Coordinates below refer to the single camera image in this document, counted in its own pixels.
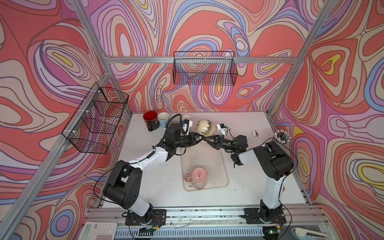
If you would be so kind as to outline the light blue mug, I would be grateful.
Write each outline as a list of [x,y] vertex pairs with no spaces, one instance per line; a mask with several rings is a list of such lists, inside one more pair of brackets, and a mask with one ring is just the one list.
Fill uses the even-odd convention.
[[162,112],[158,114],[159,124],[163,129],[166,129],[169,119],[170,119],[170,115],[166,112]]

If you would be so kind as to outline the purple mug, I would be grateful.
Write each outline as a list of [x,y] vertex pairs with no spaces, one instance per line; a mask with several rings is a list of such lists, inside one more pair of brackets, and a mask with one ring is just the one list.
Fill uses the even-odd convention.
[[171,116],[170,121],[171,123],[177,124],[181,121],[181,117],[182,117],[181,114],[174,114]]

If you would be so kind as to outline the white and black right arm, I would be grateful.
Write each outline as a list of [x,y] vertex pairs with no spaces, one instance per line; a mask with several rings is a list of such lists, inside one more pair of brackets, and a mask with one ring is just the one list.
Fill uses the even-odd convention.
[[251,209],[245,210],[245,215],[242,217],[251,223],[285,223],[280,198],[284,179],[293,171],[294,161],[281,146],[270,141],[248,150],[248,139],[243,135],[232,140],[219,135],[204,137],[203,140],[216,150],[224,149],[230,152],[235,166],[258,162],[267,176],[260,207],[255,213],[252,213]]

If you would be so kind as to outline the white small mug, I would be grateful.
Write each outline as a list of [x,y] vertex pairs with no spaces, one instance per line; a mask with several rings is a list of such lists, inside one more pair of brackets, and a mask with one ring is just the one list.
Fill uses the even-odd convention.
[[192,117],[190,115],[183,115],[182,116],[182,120],[189,120],[189,121],[191,121]]

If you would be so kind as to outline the cream speckled round mug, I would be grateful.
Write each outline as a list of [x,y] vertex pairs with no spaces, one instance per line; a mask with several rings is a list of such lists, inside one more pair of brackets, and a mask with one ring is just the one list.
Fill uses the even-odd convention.
[[207,119],[199,120],[196,124],[195,130],[197,134],[205,137],[212,136],[215,131],[213,123]]

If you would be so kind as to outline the pink patterned mug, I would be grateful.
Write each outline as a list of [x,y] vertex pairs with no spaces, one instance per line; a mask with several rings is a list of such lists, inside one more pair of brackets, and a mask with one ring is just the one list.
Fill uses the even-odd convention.
[[207,184],[208,173],[204,168],[195,168],[191,174],[184,177],[186,182],[192,184],[195,189],[203,189]]

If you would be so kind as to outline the black skull mug red inside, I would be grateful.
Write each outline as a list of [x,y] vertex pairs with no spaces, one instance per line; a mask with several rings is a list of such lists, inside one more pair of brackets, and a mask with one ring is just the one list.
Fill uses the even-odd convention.
[[156,111],[145,112],[143,119],[149,132],[157,130],[160,127],[158,113]]

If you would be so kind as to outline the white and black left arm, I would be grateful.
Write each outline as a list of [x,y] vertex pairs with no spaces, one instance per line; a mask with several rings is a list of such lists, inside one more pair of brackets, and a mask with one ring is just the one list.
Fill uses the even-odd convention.
[[105,183],[103,196],[128,210],[138,218],[138,222],[148,224],[153,218],[153,205],[140,197],[143,173],[168,161],[176,154],[177,148],[192,147],[205,138],[195,132],[186,133],[180,124],[171,124],[152,151],[136,160],[115,164]]

